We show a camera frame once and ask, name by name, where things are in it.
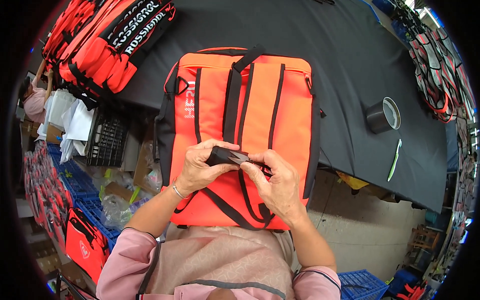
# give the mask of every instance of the wooden chair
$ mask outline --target wooden chair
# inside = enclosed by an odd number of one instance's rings
[[[422,249],[435,249],[440,238],[438,231],[425,228],[424,225],[418,225],[417,228],[412,228],[414,233],[413,240],[408,244]]]

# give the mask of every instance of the woman's right hand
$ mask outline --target woman's right hand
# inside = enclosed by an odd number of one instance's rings
[[[248,157],[265,163],[272,171],[272,177],[267,180],[256,165],[249,162],[240,165],[240,168],[255,183],[260,197],[272,213],[279,216],[289,227],[304,218],[306,209],[300,202],[300,177],[297,170],[271,149],[262,153],[249,154]]]

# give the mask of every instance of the hand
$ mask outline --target hand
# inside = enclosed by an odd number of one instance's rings
[[[300,202],[300,177],[297,170],[274,150],[249,154],[248,157],[251,160],[267,164],[272,170],[273,175],[267,181],[256,165],[249,162],[240,165],[240,168],[257,186],[258,194],[265,205],[285,224],[292,227],[306,215],[306,209]]]
[[[238,165],[219,164],[213,167],[205,161],[210,157],[213,146],[220,146],[231,150],[239,150],[240,146],[223,141],[210,139],[187,148],[183,169],[175,184],[182,196],[187,196],[212,183],[218,176],[232,170],[240,169]]]

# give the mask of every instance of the concrete floor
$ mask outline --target concrete floor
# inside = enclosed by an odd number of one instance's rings
[[[364,190],[353,196],[338,176],[318,170],[309,217],[335,253],[337,271],[367,269],[389,280],[407,253],[411,229],[424,223],[425,210],[389,203]],[[292,270],[300,269],[295,257]]]

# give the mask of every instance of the silver bracelet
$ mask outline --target silver bracelet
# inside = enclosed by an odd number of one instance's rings
[[[187,198],[190,196],[190,194],[189,194],[189,195],[187,195],[186,197],[183,197],[183,196],[180,194],[180,192],[177,190],[177,187],[175,186],[175,180],[172,181],[172,188],[173,188],[173,190],[175,191],[175,193],[177,193],[177,195],[178,195],[180,198],[182,198],[182,199],[187,199]]]

